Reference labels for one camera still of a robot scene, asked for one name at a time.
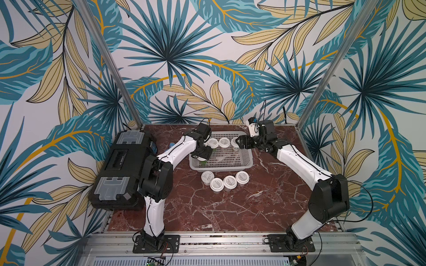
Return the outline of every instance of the black toolbox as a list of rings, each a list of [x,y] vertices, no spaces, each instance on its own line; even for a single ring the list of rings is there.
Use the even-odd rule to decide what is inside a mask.
[[[139,130],[120,132],[89,193],[92,206],[105,210],[141,210],[143,197],[137,192],[145,159],[157,154],[156,139]]]

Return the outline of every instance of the yellow leaf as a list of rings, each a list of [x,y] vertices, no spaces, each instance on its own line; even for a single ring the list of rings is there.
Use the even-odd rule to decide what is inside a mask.
[[[192,95],[191,91],[188,88],[185,88],[180,85],[165,85],[163,86],[163,91],[167,92],[178,92],[186,95]]]
[[[52,61],[49,69],[44,73],[38,90],[29,99],[29,103],[41,103],[48,100],[56,92],[63,76],[63,56],[60,55]]]
[[[81,18],[80,13],[77,10],[74,11],[74,22],[78,38],[80,39],[87,56],[89,56],[89,45],[87,43],[86,27],[84,27],[83,19]]]
[[[299,120],[299,116],[296,113],[287,112],[287,116],[293,120]]]
[[[201,111],[201,112],[205,112],[205,113],[209,113],[209,112],[213,112],[213,113],[217,113],[219,112],[217,109],[208,106],[207,104],[188,104],[189,107],[197,110],[197,111]]]
[[[357,151],[345,166],[345,177],[348,178],[356,175],[356,173],[360,170],[364,160],[373,152],[374,151],[370,149]]]
[[[86,76],[88,76],[89,71],[87,71],[87,67],[84,64],[83,59],[81,59],[81,56],[78,53],[77,47],[75,46],[74,38],[72,37],[69,31],[66,33],[65,39],[66,39],[66,46],[68,48],[69,55],[77,64],[77,66],[86,74]]]
[[[130,7],[127,4],[126,0],[115,0],[115,2],[117,3],[117,5],[122,6],[123,8],[127,9],[128,11],[130,11]]]
[[[266,61],[268,60],[268,48],[266,48],[263,53],[256,60],[254,70],[264,71],[266,67]]]
[[[74,107],[72,110],[72,116],[82,115],[86,110],[86,106],[83,104],[81,100],[79,100],[79,96],[73,90],[69,90],[69,95],[71,96],[72,106]]]
[[[403,0],[402,9],[409,20],[426,19],[426,4],[424,0]]]
[[[336,173],[341,174],[342,173],[342,163],[340,161],[340,156],[337,154],[336,149],[334,148],[334,145],[331,145],[331,162],[333,163],[334,168],[336,169]]]
[[[134,120],[130,120],[127,125],[131,128],[132,126],[136,126],[136,122]]]
[[[291,38],[295,30],[296,28],[287,32],[284,35],[284,37],[274,47],[272,51],[272,60],[271,60],[272,66],[276,65],[278,61],[281,60],[284,57],[284,54],[288,51],[288,48],[290,47]]]
[[[243,122],[242,122],[241,119],[234,119],[234,120],[232,120],[232,124],[234,124],[234,125],[242,125]]]
[[[253,63],[251,63],[251,64],[248,64],[248,66],[249,67],[251,67],[251,68],[253,68],[254,69],[254,66],[256,65],[256,61],[254,61]]]
[[[302,49],[303,43],[306,40],[306,36],[311,32],[317,23],[320,17],[314,17],[310,19],[308,22],[303,24],[303,26],[297,31],[296,36],[294,37],[293,46],[295,50],[295,54],[298,54]]]
[[[81,114],[78,113],[77,109],[75,107],[72,108],[72,117],[79,116]]]
[[[222,114],[215,114],[215,113],[207,113],[207,114],[196,114],[199,117],[206,117],[206,118],[210,118],[210,119],[218,119],[218,120],[222,120],[222,121],[227,121],[226,118],[222,115]]]
[[[400,0],[396,0],[393,4],[391,10],[388,13],[388,16],[386,17],[386,29],[389,28],[389,26],[392,24],[392,21],[394,21],[395,15],[398,11]]]
[[[267,29],[264,31],[253,32],[240,37],[232,37],[239,44],[253,45],[269,42],[280,37],[288,29]]]
[[[311,3],[315,3],[315,1],[317,1],[318,5],[331,5],[330,0],[311,0]],[[333,0],[333,6],[344,6],[353,2],[355,0]]]
[[[348,134],[346,136],[346,146],[345,146],[345,160],[348,158],[349,153],[351,153],[352,149],[355,145],[355,130],[351,131],[357,122],[356,118],[352,121],[348,128]]]
[[[86,184],[93,184],[96,180],[95,172],[87,167],[78,166],[68,158],[68,170],[69,173],[80,182]]]
[[[74,212],[74,209],[77,207],[77,203],[80,201],[80,197],[82,193],[83,191],[75,195],[69,202],[66,203],[64,209],[62,209],[62,211],[60,212],[55,225],[53,226],[53,229],[52,229],[53,232],[59,231],[59,229],[66,222],[66,216],[67,215],[71,216],[71,214]]]
[[[58,189],[55,189],[54,191],[49,192],[49,195],[53,198],[53,200],[44,200],[44,199],[39,199],[35,197],[32,201],[34,203],[41,204],[41,205],[53,204],[85,189],[87,189],[87,186],[80,187],[80,186],[66,185]]]
[[[260,54],[260,52],[262,52],[266,47],[268,47],[270,45],[271,45],[270,43],[267,43],[266,45],[264,45],[260,48],[250,50],[250,51],[244,53],[242,56],[240,56],[240,58],[238,58],[236,63],[242,64],[242,65],[247,65],[248,62],[253,60],[258,54]]]
[[[53,219],[63,210],[66,203],[58,204],[50,208],[51,212],[46,212],[40,218],[38,218],[30,227],[31,234],[26,234],[24,241],[22,242],[22,249],[28,252],[32,246],[37,242],[40,236],[44,233]]]
[[[176,98],[178,98],[179,100],[182,100],[182,101],[188,100],[188,102],[190,102],[190,103],[203,103],[203,102],[205,102],[205,100],[198,98],[197,96],[193,96],[193,95],[179,95],[179,96],[176,96]]]
[[[25,47],[25,46],[34,46],[37,49],[43,49],[50,45],[52,42],[53,52],[56,52],[60,45],[62,44],[63,30],[65,25],[62,23],[55,23],[56,27],[59,29],[58,32],[52,24],[46,26],[46,29],[43,29],[36,35],[20,40],[14,43],[11,43],[16,47]]]
[[[342,138],[340,137],[339,133],[337,133],[336,130],[333,130],[332,135],[333,135],[333,139],[335,140],[334,144],[336,145],[337,150],[342,156],[344,156],[345,151],[343,150]]]
[[[60,10],[52,1],[43,0],[43,3],[46,5],[47,9],[43,7],[44,11],[49,15],[49,17],[58,17],[64,14],[67,14],[71,11],[72,1],[71,0],[55,0],[56,5],[58,5],[62,10]],[[38,9],[33,10],[36,14],[41,14]]]
[[[353,6],[350,6],[344,9],[343,11],[341,11],[340,13],[338,13],[337,15],[335,15],[334,17],[332,17],[327,22],[327,24],[325,24],[324,28],[321,30],[320,35],[318,36],[314,44],[319,43],[323,39],[330,36],[335,30],[337,30],[337,28],[339,28],[351,14],[352,7]]]
[[[71,118],[68,103],[68,81],[66,80],[66,78],[63,81],[63,91],[60,95],[58,102],[58,113],[59,121],[61,124],[65,123]]]
[[[225,104],[223,110],[226,117],[228,117],[228,120],[231,120],[234,117],[235,107],[236,107],[236,104],[232,100],[229,100],[229,102]]]
[[[332,173],[332,174],[334,174],[334,175],[338,175],[339,173],[331,166],[331,164],[330,164],[330,162],[328,161],[328,158],[326,159],[327,160],[327,168],[328,168],[328,170]]]
[[[210,87],[210,97],[212,98],[213,105],[218,109],[222,109],[223,96],[219,90],[219,80]]]
[[[361,186],[355,183],[348,182],[349,197],[354,197],[361,191]]]
[[[85,211],[87,210],[87,208],[89,207],[89,205],[90,205],[90,203],[89,203],[89,193],[86,193],[86,195],[83,197],[82,201],[80,202],[80,205],[78,206],[77,211],[75,212],[74,216],[72,217],[72,220],[74,220],[78,216],[80,216],[83,213],[85,213]]]
[[[204,92],[204,90],[200,87],[200,86],[198,86],[197,84],[195,84],[194,82],[192,82],[192,86],[189,86],[189,80],[188,80],[188,78],[185,76],[184,77],[184,80],[185,80],[185,84],[188,86],[188,88],[191,88],[191,90],[195,93],[195,94],[197,94],[197,95],[199,95],[201,98],[203,98],[204,100],[206,100],[207,102],[209,101],[208,99],[207,99],[207,95],[206,95],[206,93]]]
[[[345,139],[345,135],[346,135],[345,119],[339,113],[335,113],[334,114],[334,121],[336,122],[337,128],[339,129],[340,137],[343,141]]]
[[[274,124],[279,124],[284,121],[284,113],[279,114],[279,116],[273,121]]]
[[[101,171],[103,165],[104,165],[104,161],[97,161],[96,162],[96,170],[98,171],[98,173]]]
[[[293,24],[300,22],[308,17],[316,15],[318,11],[313,8],[308,9],[308,14],[305,16],[305,7],[296,7],[296,15],[294,15],[294,7],[275,7],[275,6],[263,6],[258,5],[260,9],[269,11],[274,17],[285,18],[288,17],[283,24]]]
[[[65,62],[66,62],[66,67],[68,69],[69,78],[71,79],[72,83],[77,88],[77,90],[81,93],[83,98],[87,99],[87,92],[83,90],[86,88],[82,80],[83,77],[81,76],[80,71],[71,61],[71,58],[69,57],[68,52],[65,52]]]

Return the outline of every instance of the plastic container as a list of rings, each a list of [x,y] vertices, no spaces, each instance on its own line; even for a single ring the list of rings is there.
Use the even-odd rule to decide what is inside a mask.
[[[219,140],[219,146],[222,152],[227,152],[229,146],[231,146],[231,141],[227,137],[223,137]]]
[[[245,171],[239,171],[236,175],[235,178],[237,179],[237,182],[240,186],[243,186],[245,184],[248,183],[248,181],[250,180],[250,176],[248,175],[247,172]]]
[[[229,192],[237,187],[237,179],[232,175],[228,175],[223,179],[223,185],[225,186],[224,190]]]
[[[204,159],[204,158],[201,158],[201,157],[198,157],[197,159],[200,161],[200,164],[206,164],[207,163],[207,159]]]
[[[203,183],[206,186],[210,186],[210,182],[214,179],[214,173],[211,171],[205,171],[201,174],[201,181],[203,181]]]
[[[207,141],[207,145],[210,146],[213,151],[215,151],[217,149],[217,147],[219,147],[219,142],[217,139],[211,137],[208,141]]]
[[[212,131],[211,137],[220,140],[223,137],[229,140],[246,135],[243,131]],[[197,158],[189,155],[189,165],[192,170],[198,172],[212,171],[216,172],[235,172],[245,171],[253,166],[253,155],[251,149],[239,149],[235,152],[232,148],[226,152],[222,152],[220,149],[216,149],[212,153],[206,164],[201,164]]]
[[[232,146],[232,149],[233,149],[235,152],[237,152],[237,151],[239,150],[239,146],[238,146],[238,144],[237,144],[237,142],[236,142],[237,138],[238,138],[238,137],[235,137],[235,138],[231,139],[231,146]]]
[[[224,184],[222,179],[220,178],[214,178],[213,180],[211,180],[210,182],[210,188],[213,190],[214,193],[218,194],[220,191],[223,190],[224,188]]]

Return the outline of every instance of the white container lid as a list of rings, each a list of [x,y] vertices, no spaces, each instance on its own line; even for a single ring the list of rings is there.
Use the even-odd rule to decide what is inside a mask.
[[[250,176],[248,175],[247,172],[245,171],[239,171],[236,175],[235,178],[237,179],[238,184],[240,185],[244,185],[247,184],[248,181],[250,180]]]
[[[220,178],[214,178],[213,180],[210,181],[210,188],[214,191],[214,192],[220,192],[223,190],[224,188],[224,184],[222,179]]]
[[[219,146],[221,148],[228,148],[231,145],[231,142],[227,137],[223,137],[219,140]]]
[[[235,138],[231,139],[231,145],[232,145],[232,147],[239,148],[239,146],[238,146],[238,144],[236,142],[237,138],[238,137],[235,137]]]
[[[237,179],[232,175],[228,175],[223,179],[223,184],[227,189],[234,189],[237,187]]]
[[[201,180],[204,183],[210,183],[214,179],[214,173],[211,171],[205,171],[201,174]]]
[[[207,145],[210,146],[212,149],[216,149],[217,147],[219,147],[219,142],[217,141],[217,139],[211,137],[207,141]]]

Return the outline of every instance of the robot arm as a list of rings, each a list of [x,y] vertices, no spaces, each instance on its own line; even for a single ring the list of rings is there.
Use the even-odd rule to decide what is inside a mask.
[[[210,127],[200,123],[195,129],[185,132],[173,147],[145,160],[138,191],[146,203],[145,226],[141,234],[147,249],[159,250],[163,244],[164,203],[173,187],[173,170],[189,154],[210,159],[213,150],[204,144],[210,134]]]
[[[290,250],[300,250],[307,239],[326,222],[349,209],[348,185],[345,177],[332,175],[316,165],[284,139],[278,139],[271,120],[246,123],[250,135],[240,136],[242,149],[258,148],[289,166],[312,190],[306,213],[287,228],[285,244]]]

